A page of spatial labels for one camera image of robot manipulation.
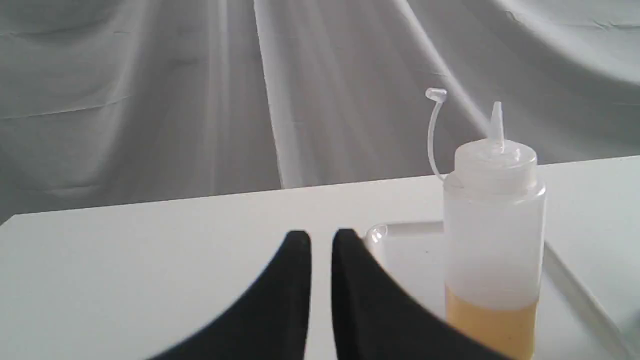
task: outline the plastic squeeze bottle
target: plastic squeeze bottle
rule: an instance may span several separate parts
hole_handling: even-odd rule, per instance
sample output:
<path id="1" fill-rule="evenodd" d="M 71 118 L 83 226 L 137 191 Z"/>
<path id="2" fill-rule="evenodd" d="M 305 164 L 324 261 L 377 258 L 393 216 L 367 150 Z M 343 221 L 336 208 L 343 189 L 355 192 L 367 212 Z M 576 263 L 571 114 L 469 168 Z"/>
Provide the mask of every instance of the plastic squeeze bottle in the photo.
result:
<path id="1" fill-rule="evenodd" d="M 446 90 L 427 90 L 437 102 L 433 130 Z M 512 359 L 534 352 L 536 307 L 545 228 L 544 183 L 536 152 L 504 139 L 502 107 L 493 105 L 489 137 L 456 150 L 444 179 L 445 301 L 447 321 L 463 334 Z"/>

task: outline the white fabric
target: white fabric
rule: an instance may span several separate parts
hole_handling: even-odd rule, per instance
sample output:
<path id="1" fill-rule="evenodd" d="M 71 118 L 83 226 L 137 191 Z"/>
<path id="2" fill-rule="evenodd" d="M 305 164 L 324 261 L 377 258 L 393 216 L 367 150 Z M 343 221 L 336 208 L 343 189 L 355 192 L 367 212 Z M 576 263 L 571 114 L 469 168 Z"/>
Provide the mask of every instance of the white fabric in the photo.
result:
<path id="1" fill-rule="evenodd" d="M 492 102 L 542 163 L 640 154 L 635 0 L 4 0 L 0 221 L 430 173 Z"/>

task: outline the plastic tray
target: plastic tray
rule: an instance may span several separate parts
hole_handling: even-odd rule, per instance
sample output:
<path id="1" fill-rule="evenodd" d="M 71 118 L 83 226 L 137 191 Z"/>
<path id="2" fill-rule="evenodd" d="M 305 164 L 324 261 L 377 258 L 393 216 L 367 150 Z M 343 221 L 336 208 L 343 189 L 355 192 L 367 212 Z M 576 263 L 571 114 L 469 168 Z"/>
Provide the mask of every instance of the plastic tray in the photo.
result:
<path id="1" fill-rule="evenodd" d="M 442 222 L 380 224 L 367 248 L 417 301 L 444 317 Z M 535 360 L 635 359 L 589 291 L 545 245 Z"/>

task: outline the bottle nozzle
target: bottle nozzle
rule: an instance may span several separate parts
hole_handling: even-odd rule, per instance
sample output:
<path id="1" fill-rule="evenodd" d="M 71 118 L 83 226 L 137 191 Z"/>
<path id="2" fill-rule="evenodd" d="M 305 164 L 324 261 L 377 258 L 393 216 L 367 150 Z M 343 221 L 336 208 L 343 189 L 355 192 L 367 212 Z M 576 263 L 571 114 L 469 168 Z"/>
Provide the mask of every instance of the bottle nozzle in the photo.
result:
<path id="1" fill-rule="evenodd" d="M 502 124 L 502 103 L 500 101 L 496 101 L 493 104 L 489 139 L 499 145 L 500 148 L 504 147 L 504 126 Z"/>

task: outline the yellow liquid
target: yellow liquid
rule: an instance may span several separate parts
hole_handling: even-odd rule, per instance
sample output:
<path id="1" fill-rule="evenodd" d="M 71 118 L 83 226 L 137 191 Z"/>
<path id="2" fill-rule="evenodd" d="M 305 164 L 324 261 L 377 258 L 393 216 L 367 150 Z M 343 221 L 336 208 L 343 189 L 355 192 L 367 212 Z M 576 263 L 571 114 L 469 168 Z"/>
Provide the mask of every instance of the yellow liquid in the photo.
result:
<path id="1" fill-rule="evenodd" d="M 447 322 L 453 327 L 511 359 L 530 360 L 538 301 L 517 310 L 493 310 L 475 306 L 446 288 Z"/>

